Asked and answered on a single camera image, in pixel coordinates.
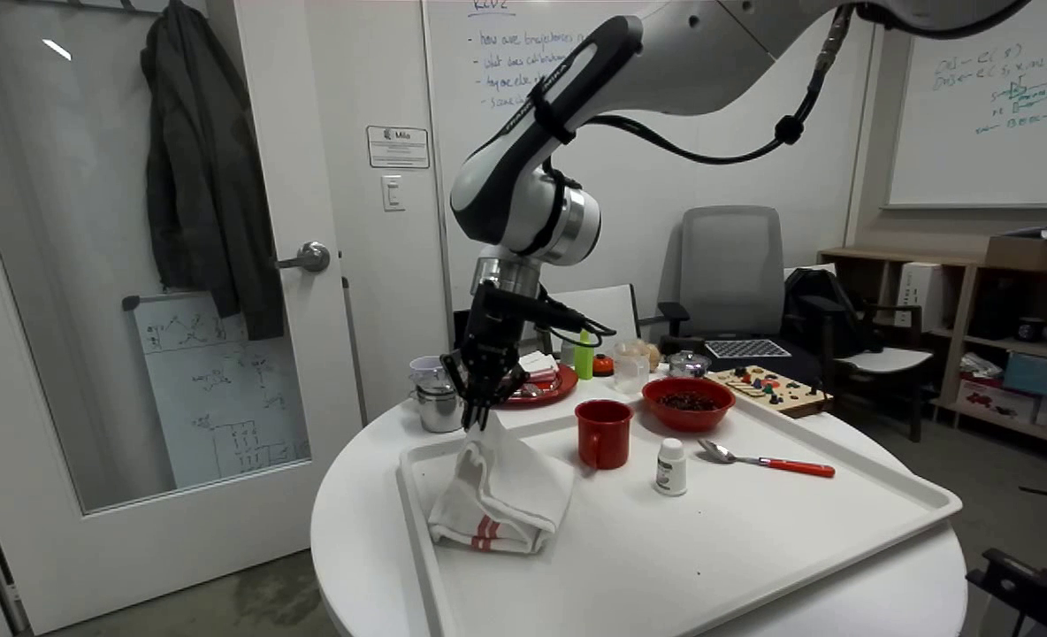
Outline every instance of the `white tray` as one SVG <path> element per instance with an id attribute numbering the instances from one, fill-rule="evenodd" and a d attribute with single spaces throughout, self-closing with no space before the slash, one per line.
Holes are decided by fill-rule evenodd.
<path id="1" fill-rule="evenodd" d="M 542 557 L 489 557 L 426 537 L 426 510 L 452 478 L 464 440 L 410 450 L 398 487 L 436 634 L 701 634 L 806 588 L 924 529 L 959 500 L 916 474 L 845 450 L 750 400 L 737 400 L 717 443 L 737 454 L 833 464 L 806 478 L 688 454 L 688 493 L 652 487 L 661 432 L 635 411 L 628 464 L 581 474 L 568 513 Z M 522 443 L 577 464 L 573 418 L 516 430 Z"/>

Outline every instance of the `round white table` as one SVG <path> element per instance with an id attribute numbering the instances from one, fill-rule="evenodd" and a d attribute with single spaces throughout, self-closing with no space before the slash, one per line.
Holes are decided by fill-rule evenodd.
<path id="1" fill-rule="evenodd" d="M 501 411 L 501 425 L 511 430 L 526 423 L 548 423 L 594 395 L 615 392 L 605 384 L 581 384 L 561 405 L 536 411 Z M 891 466 L 902 466 L 873 440 L 830 413 L 814 413 L 806 425 Z M 319 588 L 346 634 L 431 634 L 412 548 L 408 537 L 396 466 L 408 450 L 438 440 L 450 434 L 426 434 L 410 405 L 396 405 L 363 432 L 356 432 L 323 478 L 312 510 L 312 561 Z M 963 548 L 955 530 L 944 523 L 871 563 L 754 610 L 717 625 L 717 634 L 955 637 L 963 629 L 965 597 Z"/>

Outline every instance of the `red bowl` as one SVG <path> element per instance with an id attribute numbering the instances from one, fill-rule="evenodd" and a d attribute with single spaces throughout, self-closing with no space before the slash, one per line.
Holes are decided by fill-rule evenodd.
<path id="1" fill-rule="evenodd" d="M 674 432 L 709 432 L 737 395 L 709 380 L 654 380 L 642 389 L 652 413 Z"/>

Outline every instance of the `door handle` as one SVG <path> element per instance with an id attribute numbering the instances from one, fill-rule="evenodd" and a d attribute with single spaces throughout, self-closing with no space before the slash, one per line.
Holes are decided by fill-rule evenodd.
<path id="1" fill-rule="evenodd" d="M 326 253 L 319 241 L 309 241 L 292 257 L 283 257 L 277 264 L 280 268 L 326 272 L 332 264 L 332 253 Z"/>

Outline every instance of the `light switch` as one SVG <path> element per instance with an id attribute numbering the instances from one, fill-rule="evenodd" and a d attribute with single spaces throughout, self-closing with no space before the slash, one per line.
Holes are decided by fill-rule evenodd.
<path id="1" fill-rule="evenodd" d="M 408 214 L 404 172 L 383 172 L 383 208 Z"/>

